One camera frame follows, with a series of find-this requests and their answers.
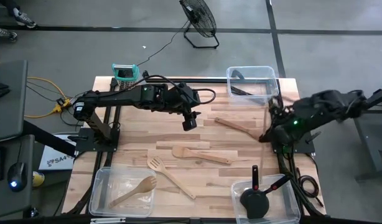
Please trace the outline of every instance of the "black fan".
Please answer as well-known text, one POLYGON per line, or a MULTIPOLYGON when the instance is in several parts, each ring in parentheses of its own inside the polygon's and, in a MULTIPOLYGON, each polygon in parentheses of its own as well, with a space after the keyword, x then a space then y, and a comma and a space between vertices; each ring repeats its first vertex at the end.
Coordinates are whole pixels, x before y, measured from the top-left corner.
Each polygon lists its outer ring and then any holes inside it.
POLYGON ((212 15, 212 12, 210 12, 210 9, 206 5, 205 1, 203 1, 203 0, 180 0, 180 4, 183 7, 185 15, 188 17, 188 19, 190 21, 189 25, 187 26, 186 30, 184 31, 184 38, 186 38, 187 41, 189 41, 190 44, 192 44, 192 47, 194 47, 194 48, 198 48, 198 49, 213 48, 213 49, 216 49, 220 44, 216 38, 216 22, 215 22, 215 18, 212 15), (216 39, 217 45, 205 46, 205 47, 195 46, 195 44, 193 44, 191 42, 191 40, 186 35, 186 33, 190 30, 191 24, 194 26, 194 28, 203 37, 206 37, 206 38, 214 37, 216 39))

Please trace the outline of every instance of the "shoe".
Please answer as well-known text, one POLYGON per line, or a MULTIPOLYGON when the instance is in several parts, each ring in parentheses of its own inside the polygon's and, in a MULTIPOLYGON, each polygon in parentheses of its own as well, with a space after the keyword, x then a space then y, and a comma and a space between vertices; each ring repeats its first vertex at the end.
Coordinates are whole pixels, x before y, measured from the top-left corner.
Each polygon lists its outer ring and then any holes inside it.
POLYGON ((0 28, 0 37, 9 39, 11 42, 15 42, 17 40, 17 34, 13 31, 9 31, 6 29, 0 28))
POLYGON ((17 24, 20 26, 27 26, 28 28, 34 28, 36 26, 36 22, 32 19, 29 19, 26 13, 20 12, 18 16, 15 16, 17 24))

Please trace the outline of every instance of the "yellow cable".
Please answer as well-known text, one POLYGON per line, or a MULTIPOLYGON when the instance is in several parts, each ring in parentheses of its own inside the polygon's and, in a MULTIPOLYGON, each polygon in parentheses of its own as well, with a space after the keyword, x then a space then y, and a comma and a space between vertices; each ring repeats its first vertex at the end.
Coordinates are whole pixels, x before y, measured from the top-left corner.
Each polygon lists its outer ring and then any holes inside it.
POLYGON ((64 99, 67 99, 67 96, 65 96, 64 92, 54 82, 52 82, 52 81, 50 81, 48 79, 39 78, 39 77, 28 77, 28 79, 42 80, 42 81, 50 83, 51 85, 53 85, 61 93, 61 95, 64 97, 64 99))
POLYGON ((50 113, 45 114, 45 115, 40 115, 40 116, 24 115, 24 117, 26 117, 26 118, 45 118, 47 116, 50 116, 51 114, 54 114, 54 111, 51 111, 50 113))

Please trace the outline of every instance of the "wooden table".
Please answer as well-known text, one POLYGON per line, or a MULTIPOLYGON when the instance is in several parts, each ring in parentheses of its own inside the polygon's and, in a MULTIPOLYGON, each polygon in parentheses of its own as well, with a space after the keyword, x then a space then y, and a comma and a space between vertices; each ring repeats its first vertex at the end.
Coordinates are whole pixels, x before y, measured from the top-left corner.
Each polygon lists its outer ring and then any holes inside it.
MULTIPOLYGON (((110 81, 111 77, 96 77, 93 89, 108 91, 110 81)), ((279 83, 283 96, 299 99, 295 79, 281 78, 279 83)), ((157 174, 154 210, 150 217, 234 218, 230 187, 237 180, 250 180, 252 165, 260 165, 263 145, 245 133, 215 123, 214 118, 220 117, 249 128, 262 129, 264 108, 229 106, 226 84, 189 83, 189 86, 211 88, 217 92, 215 101, 194 108, 202 112, 197 118, 198 127, 185 132, 181 115, 122 107, 119 120, 122 124, 121 139, 118 151, 113 156, 112 167, 147 168, 147 158, 159 156, 169 172, 197 196, 192 200, 166 177, 157 174), (200 159, 178 159, 171 154, 172 146, 185 146, 211 155, 220 155, 234 162, 226 166, 200 159)), ((202 91, 199 94, 201 101, 209 100, 212 95, 202 91)), ((101 119, 104 112, 105 108, 96 109, 101 119)), ((263 175, 278 174, 276 155, 269 144, 265 149, 263 175)), ((87 152, 75 161, 63 212, 72 209, 90 186, 95 157, 95 152, 87 152)), ((302 175, 310 175, 319 181, 310 158, 296 154, 295 162, 302 175)), ((316 200, 312 199, 311 202, 325 213, 325 209, 316 200)))

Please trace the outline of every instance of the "fan stand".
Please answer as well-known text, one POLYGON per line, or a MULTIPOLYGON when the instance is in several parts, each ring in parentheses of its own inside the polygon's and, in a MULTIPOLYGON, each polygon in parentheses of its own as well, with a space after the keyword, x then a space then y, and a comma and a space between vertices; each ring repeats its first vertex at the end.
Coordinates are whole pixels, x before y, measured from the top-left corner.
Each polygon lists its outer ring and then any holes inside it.
POLYGON ((190 40, 190 39, 187 37, 187 35, 186 35, 186 33, 190 30, 190 26, 191 26, 191 22, 189 23, 189 25, 187 26, 187 28, 186 28, 185 31, 184 31, 184 38, 186 38, 187 41, 190 42, 190 44, 192 45, 193 48, 196 48, 196 49, 216 49, 216 48, 220 45, 220 43, 219 43, 218 40, 217 40, 216 35, 214 34, 213 37, 215 38, 215 40, 216 40, 216 42, 217 42, 217 45, 216 45, 216 46, 204 46, 204 47, 195 46, 195 44, 193 44, 193 43, 191 42, 191 40, 190 40))

